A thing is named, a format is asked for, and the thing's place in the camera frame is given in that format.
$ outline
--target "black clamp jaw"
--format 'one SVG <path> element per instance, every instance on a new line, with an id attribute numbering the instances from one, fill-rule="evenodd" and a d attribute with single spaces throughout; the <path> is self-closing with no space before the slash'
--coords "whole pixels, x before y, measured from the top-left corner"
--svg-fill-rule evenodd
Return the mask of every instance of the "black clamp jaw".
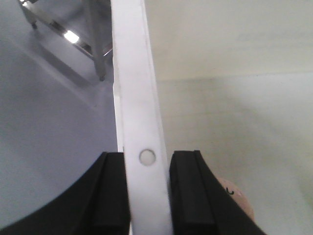
<path id="1" fill-rule="evenodd" d="M 265 235 L 228 195 L 199 151 L 175 151 L 170 165 L 175 235 Z M 123 153 L 103 153 L 59 197 L 0 235 L 128 235 Z"/>

